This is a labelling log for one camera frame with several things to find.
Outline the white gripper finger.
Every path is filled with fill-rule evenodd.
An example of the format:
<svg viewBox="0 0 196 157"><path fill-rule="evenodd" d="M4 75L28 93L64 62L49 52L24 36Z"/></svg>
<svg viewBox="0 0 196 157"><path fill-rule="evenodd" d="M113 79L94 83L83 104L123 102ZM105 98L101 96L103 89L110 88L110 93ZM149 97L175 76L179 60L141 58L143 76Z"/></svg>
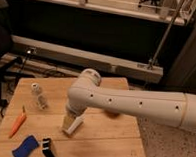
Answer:
<svg viewBox="0 0 196 157"><path fill-rule="evenodd" d="M64 116L63 126L61 126L61 130L68 134L72 135L74 131L83 123L83 117L73 117L69 114Z"/></svg>

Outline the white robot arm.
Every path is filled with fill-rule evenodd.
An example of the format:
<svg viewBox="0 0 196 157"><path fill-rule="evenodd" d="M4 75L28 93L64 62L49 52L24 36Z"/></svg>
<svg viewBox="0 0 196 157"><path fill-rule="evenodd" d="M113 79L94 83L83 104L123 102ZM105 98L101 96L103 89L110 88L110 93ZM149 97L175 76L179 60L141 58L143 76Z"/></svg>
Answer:
<svg viewBox="0 0 196 157"><path fill-rule="evenodd" d="M89 108L144 117L170 127L196 134L196 95L184 92L155 92L107 89L101 87L101 75L84 69L71 84L62 130L72 134L82 123L82 114Z"/></svg>

